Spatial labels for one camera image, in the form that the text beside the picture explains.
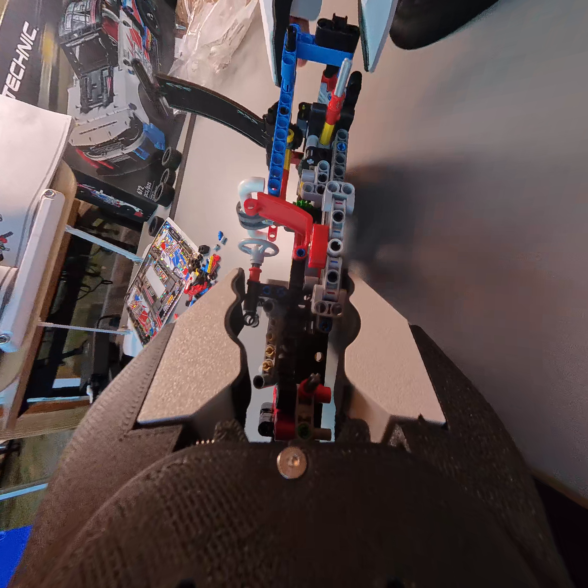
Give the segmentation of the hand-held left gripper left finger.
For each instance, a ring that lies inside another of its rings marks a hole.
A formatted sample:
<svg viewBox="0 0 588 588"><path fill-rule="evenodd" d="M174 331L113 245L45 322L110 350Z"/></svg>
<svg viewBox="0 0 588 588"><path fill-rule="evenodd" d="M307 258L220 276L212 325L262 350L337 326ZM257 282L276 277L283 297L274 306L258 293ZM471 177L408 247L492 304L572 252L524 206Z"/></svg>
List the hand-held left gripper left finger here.
<svg viewBox="0 0 588 588"><path fill-rule="evenodd" d="M213 435L217 423L233 419L245 426L244 297L245 272L232 269L173 323L138 425L189 423L197 435Z"/></svg>

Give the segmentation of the blue L-shaped lego beam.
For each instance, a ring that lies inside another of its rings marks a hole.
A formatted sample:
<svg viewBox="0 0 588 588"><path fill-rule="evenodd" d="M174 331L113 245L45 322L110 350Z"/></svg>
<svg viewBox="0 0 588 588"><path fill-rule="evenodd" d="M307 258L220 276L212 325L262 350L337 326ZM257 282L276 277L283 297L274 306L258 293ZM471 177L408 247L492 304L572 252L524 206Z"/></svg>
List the blue L-shaped lego beam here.
<svg viewBox="0 0 588 588"><path fill-rule="evenodd" d="M353 54L317 45L303 44L298 37L299 27L290 24L285 33L282 52L282 83L279 86L285 92L293 91L295 85L295 70L298 59L322 63L331 66L341 66L344 59L353 58Z"/></svg>

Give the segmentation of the holographic sticker sheet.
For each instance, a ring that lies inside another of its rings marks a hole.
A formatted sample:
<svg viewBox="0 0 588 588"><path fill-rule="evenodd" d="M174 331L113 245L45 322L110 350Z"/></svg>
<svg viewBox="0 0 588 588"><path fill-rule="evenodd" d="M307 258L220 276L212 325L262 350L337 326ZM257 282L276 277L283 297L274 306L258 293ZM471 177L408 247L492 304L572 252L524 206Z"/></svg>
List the holographic sticker sheet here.
<svg viewBox="0 0 588 588"><path fill-rule="evenodd" d="M124 300L129 328L142 346L173 318L198 254L198 246L172 219L165 219L129 283Z"/></svg>

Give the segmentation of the pile of loose lego pieces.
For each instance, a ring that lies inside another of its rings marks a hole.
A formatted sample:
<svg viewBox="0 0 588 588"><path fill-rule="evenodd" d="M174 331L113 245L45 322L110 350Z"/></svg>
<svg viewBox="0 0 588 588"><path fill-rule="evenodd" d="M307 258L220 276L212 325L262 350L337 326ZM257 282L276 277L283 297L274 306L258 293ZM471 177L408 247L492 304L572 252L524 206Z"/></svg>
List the pile of loose lego pieces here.
<svg viewBox="0 0 588 588"><path fill-rule="evenodd" d="M218 282L224 246L218 242L216 235L212 243L198 245L195 253L189 258L183 290L186 307L194 305Z"/></svg>

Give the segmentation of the lego instruction booklet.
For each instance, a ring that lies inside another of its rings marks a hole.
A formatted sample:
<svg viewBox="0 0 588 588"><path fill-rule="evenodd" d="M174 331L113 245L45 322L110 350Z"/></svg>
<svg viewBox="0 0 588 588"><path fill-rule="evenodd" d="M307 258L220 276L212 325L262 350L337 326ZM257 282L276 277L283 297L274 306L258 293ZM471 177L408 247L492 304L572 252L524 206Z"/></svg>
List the lego instruction booklet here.
<svg viewBox="0 0 588 588"><path fill-rule="evenodd" d="M20 265L72 127L69 115L1 97L2 266Z"/></svg>

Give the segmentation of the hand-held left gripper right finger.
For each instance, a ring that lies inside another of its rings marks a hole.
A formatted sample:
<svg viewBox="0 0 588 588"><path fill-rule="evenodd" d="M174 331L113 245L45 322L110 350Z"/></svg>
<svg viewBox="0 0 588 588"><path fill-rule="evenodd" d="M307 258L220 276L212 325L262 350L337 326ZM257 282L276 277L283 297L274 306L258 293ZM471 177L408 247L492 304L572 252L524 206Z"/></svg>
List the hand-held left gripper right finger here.
<svg viewBox="0 0 588 588"><path fill-rule="evenodd" d="M372 443L386 443L397 424L420 418L446 424L407 319L356 273L334 330L338 422L362 421Z"/></svg>

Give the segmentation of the blue plastic bin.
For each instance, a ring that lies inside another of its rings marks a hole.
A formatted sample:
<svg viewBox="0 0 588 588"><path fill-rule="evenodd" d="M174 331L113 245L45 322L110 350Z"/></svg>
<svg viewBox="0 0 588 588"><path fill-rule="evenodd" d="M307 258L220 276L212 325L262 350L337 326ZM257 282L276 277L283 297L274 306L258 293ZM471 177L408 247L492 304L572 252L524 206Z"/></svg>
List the blue plastic bin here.
<svg viewBox="0 0 588 588"><path fill-rule="evenodd" d="M32 526L1 530L1 587L7 587L30 537Z"/></svg>

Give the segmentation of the black lego perpendicular connector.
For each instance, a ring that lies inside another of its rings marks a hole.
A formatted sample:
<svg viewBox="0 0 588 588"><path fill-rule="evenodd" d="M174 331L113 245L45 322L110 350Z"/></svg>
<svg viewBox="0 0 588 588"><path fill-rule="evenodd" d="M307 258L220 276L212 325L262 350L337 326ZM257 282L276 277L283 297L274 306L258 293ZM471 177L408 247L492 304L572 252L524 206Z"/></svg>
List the black lego perpendicular connector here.
<svg viewBox="0 0 588 588"><path fill-rule="evenodd" d="M333 14L331 19L320 18L316 23L315 44L345 53L355 53L360 39L360 28L349 24L348 17Z"/></svg>

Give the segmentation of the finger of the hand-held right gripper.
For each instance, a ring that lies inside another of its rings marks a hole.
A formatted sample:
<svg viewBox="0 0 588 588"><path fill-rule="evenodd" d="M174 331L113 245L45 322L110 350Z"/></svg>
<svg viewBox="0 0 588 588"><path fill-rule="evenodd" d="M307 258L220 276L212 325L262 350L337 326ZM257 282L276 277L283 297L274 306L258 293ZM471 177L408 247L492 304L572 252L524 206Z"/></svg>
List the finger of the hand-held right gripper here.
<svg viewBox="0 0 588 588"><path fill-rule="evenodd" d="M374 72L382 54L398 1L358 1L364 70Z"/></svg>
<svg viewBox="0 0 588 588"><path fill-rule="evenodd" d="M316 21L322 1L260 1L263 30L272 78L276 86L282 83L282 52L290 17Z"/></svg>

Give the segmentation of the black box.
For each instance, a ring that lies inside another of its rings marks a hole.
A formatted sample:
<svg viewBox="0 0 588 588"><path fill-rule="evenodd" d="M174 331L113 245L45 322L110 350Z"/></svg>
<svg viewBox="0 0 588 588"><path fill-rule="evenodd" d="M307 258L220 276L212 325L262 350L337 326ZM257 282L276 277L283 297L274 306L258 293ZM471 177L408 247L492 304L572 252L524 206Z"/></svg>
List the black box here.
<svg viewBox="0 0 588 588"><path fill-rule="evenodd" d="M176 1L1 1L1 93L73 121L64 160L78 198L141 223L167 202L162 157L185 114L164 114L137 77L168 74Z"/></svg>

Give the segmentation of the lego car model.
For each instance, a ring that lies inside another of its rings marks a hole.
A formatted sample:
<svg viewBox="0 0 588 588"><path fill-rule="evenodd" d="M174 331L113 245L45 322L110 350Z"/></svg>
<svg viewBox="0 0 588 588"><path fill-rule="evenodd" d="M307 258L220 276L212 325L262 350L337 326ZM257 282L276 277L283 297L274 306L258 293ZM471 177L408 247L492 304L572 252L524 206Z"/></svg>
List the lego car model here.
<svg viewBox="0 0 588 588"><path fill-rule="evenodd" d="M244 180L237 213L248 237L239 249L250 258L243 301L248 326L268 316L256 388L273 387L260 409L259 434L275 441L328 442L322 408L332 401L325 384L327 340L342 316L345 223L355 189L345 182L349 125L362 86L352 57L336 52L325 65L319 102L299 104L292 122L298 54L284 49L277 102L258 116L202 86L165 75L151 80L134 59L140 88L158 106L219 122L265 148L268 179Z"/></svg>

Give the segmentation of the clear plastic bag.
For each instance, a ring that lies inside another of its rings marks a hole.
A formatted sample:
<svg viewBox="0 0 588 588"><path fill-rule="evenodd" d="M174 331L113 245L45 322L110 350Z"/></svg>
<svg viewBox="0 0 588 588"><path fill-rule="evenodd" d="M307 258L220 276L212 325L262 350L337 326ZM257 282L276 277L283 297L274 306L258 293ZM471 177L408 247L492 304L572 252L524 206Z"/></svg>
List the clear plastic bag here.
<svg viewBox="0 0 588 588"><path fill-rule="evenodd" d="M177 1L170 76L213 88L254 17L257 1Z"/></svg>

